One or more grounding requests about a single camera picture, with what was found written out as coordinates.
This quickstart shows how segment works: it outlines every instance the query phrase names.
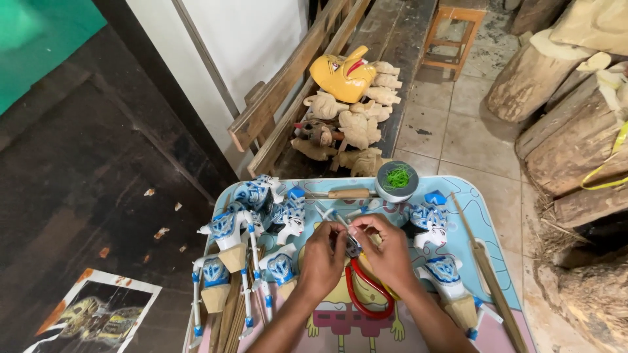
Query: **roll of tape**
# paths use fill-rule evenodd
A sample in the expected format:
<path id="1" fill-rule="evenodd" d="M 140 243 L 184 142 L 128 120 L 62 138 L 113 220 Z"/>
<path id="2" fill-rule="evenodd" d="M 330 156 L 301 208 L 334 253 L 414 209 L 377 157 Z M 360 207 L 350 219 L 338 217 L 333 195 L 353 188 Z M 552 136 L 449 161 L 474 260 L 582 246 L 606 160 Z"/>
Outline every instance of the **roll of tape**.
<path id="1" fill-rule="evenodd" d="M 407 170 L 409 176 L 408 184 L 405 187 L 391 189 L 387 182 L 388 173 L 399 167 L 403 167 Z M 382 165 L 375 178 L 375 190 L 377 194 L 384 200 L 394 204 L 399 204 L 412 197 L 418 186 L 418 174 L 416 174 L 414 168 L 402 161 L 390 161 Z"/>

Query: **wooden bench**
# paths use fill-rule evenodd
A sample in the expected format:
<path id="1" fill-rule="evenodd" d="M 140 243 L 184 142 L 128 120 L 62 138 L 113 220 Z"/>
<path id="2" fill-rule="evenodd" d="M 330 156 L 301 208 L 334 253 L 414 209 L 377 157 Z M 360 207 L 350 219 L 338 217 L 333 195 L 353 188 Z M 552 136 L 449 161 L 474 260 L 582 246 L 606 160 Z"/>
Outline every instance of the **wooden bench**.
<path id="1" fill-rule="evenodd" d="M 350 46 L 345 48 L 354 28 L 371 2 L 373 5 L 369 14 L 352 37 Z M 320 47 L 328 40 L 338 17 L 342 25 L 329 41 L 324 53 L 341 55 L 365 45 L 369 47 L 364 56 L 366 60 L 389 62 L 401 69 L 399 80 L 403 82 L 403 87 L 398 89 L 397 94 L 401 98 L 401 103 L 393 105 L 390 118 L 379 123 L 382 139 L 372 145 L 382 150 L 382 157 L 391 158 L 413 87 L 414 76 L 426 51 L 425 40 L 436 2 L 436 0 L 330 0 L 318 14 L 292 56 L 266 85 L 256 85 L 256 90 L 249 94 L 246 110 L 229 127 L 229 134 L 240 151 L 245 151 L 245 147 L 255 139 L 258 143 L 263 142 L 259 152 L 247 167 L 251 176 L 262 173 L 280 178 L 349 175 L 349 170 L 345 168 L 331 171 L 331 160 L 311 160 L 290 146 L 290 137 L 295 130 L 293 124 L 301 121 L 308 109 L 303 105 L 303 99 L 315 94 L 319 89 L 311 77 L 306 80 L 276 125 L 273 121 L 274 113 L 298 79 L 304 72 L 309 77 L 309 64 L 323 53 Z"/>

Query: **paint stain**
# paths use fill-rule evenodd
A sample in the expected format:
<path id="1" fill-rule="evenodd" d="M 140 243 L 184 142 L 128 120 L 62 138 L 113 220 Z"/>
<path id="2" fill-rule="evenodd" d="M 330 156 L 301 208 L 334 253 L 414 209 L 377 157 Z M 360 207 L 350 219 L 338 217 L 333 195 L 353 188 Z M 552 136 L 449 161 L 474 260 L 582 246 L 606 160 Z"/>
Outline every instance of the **paint stain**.
<path id="1" fill-rule="evenodd" d="M 159 238 L 163 237 L 163 235 L 164 235 L 164 234 L 166 234 L 166 233 L 167 233 L 167 232 L 169 232 L 169 231 L 170 231 L 170 228 L 165 228 L 165 227 L 163 227 L 163 228 L 161 228 L 161 229 L 159 230 L 159 232 L 157 232 L 157 233 L 154 235 L 154 238 L 155 238 L 155 239 L 159 239 Z"/>
<path id="2" fill-rule="evenodd" d="M 45 330 L 48 330 L 48 327 L 54 325 L 61 317 L 61 314 L 65 310 L 65 307 L 66 304 L 64 299 L 59 304 L 57 304 L 57 307 L 50 313 L 48 318 L 44 320 L 43 324 L 41 325 L 40 329 L 37 330 L 37 333 L 35 335 L 41 335 Z"/>
<path id="3" fill-rule="evenodd" d="M 83 273 L 80 275 L 80 277 L 77 279 L 77 283 L 89 278 L 90 276 L 92 276 L 92 273 L 94 273 L 94 270 L 91 268 L 86 268 L 85 271 L 83 271 Z"/>
<path id="4" fill-rule="evenodd" d="M 100 252 L 98 253 L 98 255 L 100 255 L 100 257 L 103 259 L 107 258 L 107 255 L 109 255 L 109 248 L 103 247 L 102 250 L 100 250 Z"/>

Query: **wooden chair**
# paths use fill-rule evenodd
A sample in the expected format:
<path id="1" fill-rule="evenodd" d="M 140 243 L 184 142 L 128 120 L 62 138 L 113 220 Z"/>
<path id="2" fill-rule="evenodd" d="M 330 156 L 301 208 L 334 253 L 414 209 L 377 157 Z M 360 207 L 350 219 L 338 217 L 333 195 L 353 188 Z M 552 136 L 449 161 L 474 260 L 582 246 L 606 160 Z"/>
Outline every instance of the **wooden chair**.
<path id="1" fill-rule="evenodd" d="M 434 45 L 446 45 L 455 46 L 458 48 L 458 53 L 454 58 L 453 63 L 439 62 L 435 60 L 424 59 L 425 65 L 438 66 L 444 68 L 450 68 L 455 71 L 453 80 L 458 80 L 462 67 L 465 65 L 465 60 L 473 45 L 475 34 L 480 28 L 482 19 L 486 14 L 486 8 L 488 6 L 487 0 L 441 0 L 438 3 L 438 12 L 432 22 L 430 32 L 428 33 L 427 42 L 425 48 L 430 47 L 430 44 Z M 434 36 L 438 29 L 438 25 L 442 19 L 460 19 L 462 21 L 468 21 L 465 33 L 462 35 L 462 41 L 449 41 L 449 40 L 436 40 Z"/>

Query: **pink surface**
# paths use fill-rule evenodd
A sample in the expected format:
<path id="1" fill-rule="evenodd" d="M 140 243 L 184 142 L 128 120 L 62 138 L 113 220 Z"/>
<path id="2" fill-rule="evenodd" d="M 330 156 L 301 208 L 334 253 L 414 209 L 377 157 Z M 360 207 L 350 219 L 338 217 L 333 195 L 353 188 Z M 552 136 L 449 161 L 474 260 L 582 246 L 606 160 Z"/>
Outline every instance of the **pink surface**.
<path id="1" fill-rule="evenodd" d="M 276 285 L 271 285 L 271 291 L 273 292 L 273 298 L 277 298 L 275 304 L 276 312 L 277 308 L 283 304 L 283 300 L 278 298 L 276 295 Z M 264 327 L 258 307 L 258 301 L 253 300 L 252 310 L 254 313 L 255 327 L 251 335 L 240 341 L 238 352 L 244 352 L 261 333 Z M 317 312 L 322 313 L 323 315 L 329 315 L 327 320 L 315 321 L 317 324 L 321 326 L 325 325 L 326 327 L 318 327 L 316 335 L 316 329 L 311 328 L 308 330 L 304 327 L 303 335 L 300 337 L 300 341 L 295 349 L 295 352 L 340 352 L 341 343 L 344 344 L 345 353 L 428 352 L 425 342 L 423 341 L 421 334 L 410 316 L 409 310 L 401 301 L 398 302 L 399 320 L 396 324 L 393 324 L 396 321 L 394 312 L 391 315 L 390 320 L 386 320 L 386 322 L 383 323 L 382 321 L 368 321 L 363 320 L 362 318 L 360 320 L 355 320 L 358 318 L 359 312 L 353 312 L 355 316 L 351 317 L 354 320 L 347 320 L 348 312 L 346 310 L 346 306 L 342 310 L 337 310 L 335 312 L 330 312 L 329 310 L 316 310 L 315 313 Z M 523 313 L 519 310 L 513 310 L 512 312 L 515 320 L 519 324 L 521 334 L 528 345 L 528 351 L 536 352 Z M 210 326 L 212 320 L 212 316 L 210 316 L 210 319 L 207 320 L 208 324 L 205 327 L 205 332 L 203 333 L 203 342 L 199 348 L 200 353 L 207 353 L 209 351 Z M 350 334 L 342 336 L 335 335 L 332 333 L 332 327 L 335 332 L 338 332 L 338 328 L 342 327 L 342 332 L 346 332 L 348 330 Z M 476 341 L 476 346 L 482 353 L 515 352 L 504 327 L 493 320 L 493 318 L 489 315 L 484 315 L 484 319 L 482 320 L 482 324 L 479 328 L 479 336 Z"/>

